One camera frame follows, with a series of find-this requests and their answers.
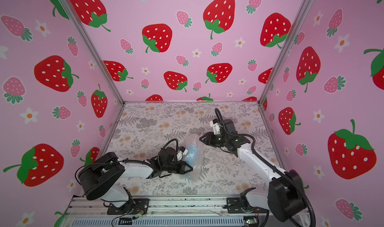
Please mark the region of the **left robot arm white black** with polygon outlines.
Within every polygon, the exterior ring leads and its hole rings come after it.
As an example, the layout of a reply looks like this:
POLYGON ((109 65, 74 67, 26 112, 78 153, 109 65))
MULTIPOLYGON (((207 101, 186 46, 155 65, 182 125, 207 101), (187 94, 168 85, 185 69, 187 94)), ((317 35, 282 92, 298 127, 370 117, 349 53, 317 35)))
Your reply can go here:
POLYGON ((185 175, 194 170, 183 160, 185 148, 161 149, 157 156, 146 161, 119 160, 113 152, 106 153, 77 173, 77 180, 89 201, 101 199, 116 208, 133 205, 128 190, 118 186, 117 181, 127 178, 153 179, 172 174, 185 175))

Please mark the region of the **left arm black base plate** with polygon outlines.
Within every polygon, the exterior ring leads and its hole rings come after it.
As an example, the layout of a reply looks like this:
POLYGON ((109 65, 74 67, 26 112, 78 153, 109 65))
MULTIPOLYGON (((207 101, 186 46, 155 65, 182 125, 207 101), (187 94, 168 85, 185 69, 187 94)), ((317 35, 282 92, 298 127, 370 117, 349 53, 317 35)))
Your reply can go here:
POLYGON ((137 215, 146 214, 148 211, 150 199, 146 198, 135 198, 123 202, 123 205, 117 207, 120 202, 110 202, 107 210, 107 215, 137 215))

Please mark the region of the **clear bubble wrap sheet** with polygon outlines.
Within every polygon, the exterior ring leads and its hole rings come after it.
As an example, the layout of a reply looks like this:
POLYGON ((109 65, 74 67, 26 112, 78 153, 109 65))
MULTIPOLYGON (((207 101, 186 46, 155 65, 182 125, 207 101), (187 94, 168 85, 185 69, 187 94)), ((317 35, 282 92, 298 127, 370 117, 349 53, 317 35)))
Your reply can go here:
POLYGON ((210 168, 205 166, 210 160, 205 154, 208 153, 211 146, 204 144, 200 141, 200 136, 192 134, 186 137, 183 142, 187 154, 183 156, 182 160, 192 167, 192 171, 181 176, 181 179, 186 180, 190 184, 197 184, 206 180, 209 177, 210 168))

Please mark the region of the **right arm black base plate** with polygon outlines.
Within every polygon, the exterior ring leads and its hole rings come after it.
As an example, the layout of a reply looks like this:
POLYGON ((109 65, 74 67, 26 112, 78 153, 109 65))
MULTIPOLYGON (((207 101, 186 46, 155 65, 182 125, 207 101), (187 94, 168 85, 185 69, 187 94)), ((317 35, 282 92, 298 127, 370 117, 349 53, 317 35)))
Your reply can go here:
POLYGON ((241 192, 239 196, 227 198, 226 205, 229 214, 266 214, 268 206, 268 192, 249 188, 241 192))

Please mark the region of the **blue plastic wine glass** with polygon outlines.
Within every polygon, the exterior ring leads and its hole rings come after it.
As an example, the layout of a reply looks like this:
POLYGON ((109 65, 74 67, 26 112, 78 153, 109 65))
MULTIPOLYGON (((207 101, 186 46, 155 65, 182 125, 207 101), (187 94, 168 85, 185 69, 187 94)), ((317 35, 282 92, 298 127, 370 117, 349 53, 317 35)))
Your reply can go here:
POLYGON ((199 155, 198 146, 188 145, 186 146, 186 149, 188 150, 188 154, 184 156, 184 161, 191 167, 196 166, 198 163, 198 155, 199 155))

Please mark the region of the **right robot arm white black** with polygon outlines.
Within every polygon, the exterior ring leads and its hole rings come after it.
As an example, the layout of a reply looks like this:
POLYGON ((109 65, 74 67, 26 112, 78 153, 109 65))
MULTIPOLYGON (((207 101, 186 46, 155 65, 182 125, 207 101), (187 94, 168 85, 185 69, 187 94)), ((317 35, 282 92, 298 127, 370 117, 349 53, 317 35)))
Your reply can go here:
POLYGON ((265 193, 256 189, 245 191, 243 208, 262 208, 269 210, 280 222, 285 222, 294 215, 308 208, 300 176, 293 171, 277 167, 256 151, 254 137, 238 134, 231 120, 210 122, 213 128, 200 141, 211 147, 226 148, 227 151, 249 165, 268 184, 265 193))

